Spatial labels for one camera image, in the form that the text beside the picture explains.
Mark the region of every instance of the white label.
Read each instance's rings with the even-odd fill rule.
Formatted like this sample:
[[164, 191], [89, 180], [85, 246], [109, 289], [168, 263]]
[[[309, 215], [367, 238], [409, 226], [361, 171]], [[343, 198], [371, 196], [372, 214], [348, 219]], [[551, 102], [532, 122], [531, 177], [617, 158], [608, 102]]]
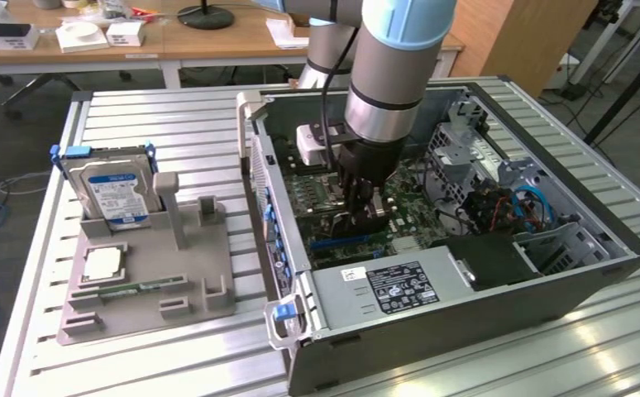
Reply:
[[157, 54], [127, 54], [124, 55], [125, 58], [157, 58]]
[[135, 174], [99, 175], [89, 178], [99, 209], [109, 222], [133, 223], [148, 217], [144, 196], [133, 190], [137, 185]]
[[364, 268], [364, 266], [353, 267], [352, 269], [344, 269], [341, 273], [345, 281], [367, 278], [367, 269]]

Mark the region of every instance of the circuit board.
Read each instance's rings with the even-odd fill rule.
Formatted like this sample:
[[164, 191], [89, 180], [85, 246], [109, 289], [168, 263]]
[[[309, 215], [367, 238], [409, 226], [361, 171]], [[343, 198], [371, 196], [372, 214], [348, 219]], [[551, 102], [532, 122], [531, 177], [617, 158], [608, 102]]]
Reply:
[[391, 208], [391, 221], [384, 231], [347, 239], [332, 239], [332, 218], [344, 212], [343, 190], [336, 173], [303, 163], [285, 168], [285, 188], [296, 214], [311, 264], [323, 269], [359, 261], [417, 251], [447, 239], [435, 206], [417, 181], [415, 160], [404, 160], [387, 181], [383, 198]]

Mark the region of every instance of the electronic clutter on desk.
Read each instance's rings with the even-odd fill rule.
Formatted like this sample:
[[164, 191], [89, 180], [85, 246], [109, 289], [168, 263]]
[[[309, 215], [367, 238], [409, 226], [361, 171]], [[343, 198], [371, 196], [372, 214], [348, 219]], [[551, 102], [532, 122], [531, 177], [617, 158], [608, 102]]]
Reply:
[[101, 29], [91, 22], [68, 23], [57, 28], [55, 34], [63, 53], [109, 47]]
[[0, 50], [33, 50], [39, 37], [28, 23], [0, 23]]
[[109, 25], [107, 40], [111, 45], [140, 47], [144, 43], [143, 22], [119, 22]]

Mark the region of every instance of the aluminum extrusion table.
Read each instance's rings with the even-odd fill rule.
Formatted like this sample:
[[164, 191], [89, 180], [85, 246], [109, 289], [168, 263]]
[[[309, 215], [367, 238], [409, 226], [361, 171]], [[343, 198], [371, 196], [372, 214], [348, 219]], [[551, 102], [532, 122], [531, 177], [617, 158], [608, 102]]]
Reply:
[[[640, 235], [636, 186], [513, 84], [492, 78], [469, 81], [484, 87]], [[241, 89], [283, 87], [104, 92], [72, 102], [61, 146], [128, 146], [151, 139], [160, 170], [180, 172], [179, 201], [217, 194], [225, 203], [239, 310], [232, 317], [185, 327], [61, 347], [55, 334], [73, 236], [80, 230], [80, 204], [53, 172], [0, 356], [0, 396], [285, 395], [283, 357], [265, 341], [265, 292], [240, 183], [233, 100]], [[496, 124], [489, 134], [507, 153], [519, 154], [519, 146]], [[635, 391], [640, 396], [640, 271], [600, 291], [561, 320], [319, 395], [615, 395]]]

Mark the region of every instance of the black stand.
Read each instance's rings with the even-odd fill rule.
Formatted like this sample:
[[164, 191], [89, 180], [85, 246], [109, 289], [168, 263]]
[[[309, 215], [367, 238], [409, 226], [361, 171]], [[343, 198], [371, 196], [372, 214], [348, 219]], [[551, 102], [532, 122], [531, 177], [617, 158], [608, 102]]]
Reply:
[[631, 98], [637, 93], [639, 89], [640, 89], [640, 72], [639, 72], [639, 75], [635, 77], [635, 79], [631, 81], [629, 87], [627, 87], [627, 89], [621, 92], [621, 95], [619, 95], [619, 98], [612, 104], [612, 106], [609, 107], [609, 110], [607, 110], [607, 113], [604, 114], [603, 118], [599, 119], [597, 124], [587, 134], [584, 141], [588, 145], [595, 142], [595, 139], [597, 139], [599, 134], [603, 133], [612, 119], [617, 116], [619, 112], [621, 111], [627, 103], [631, 101]]
[[195, 29], [212, 31], [233, 24], [233, 14], [224, 8], [208, 6], [208, 0], [201, 0], [199, 7], [185, 7], [177, 12], [177, 20]]

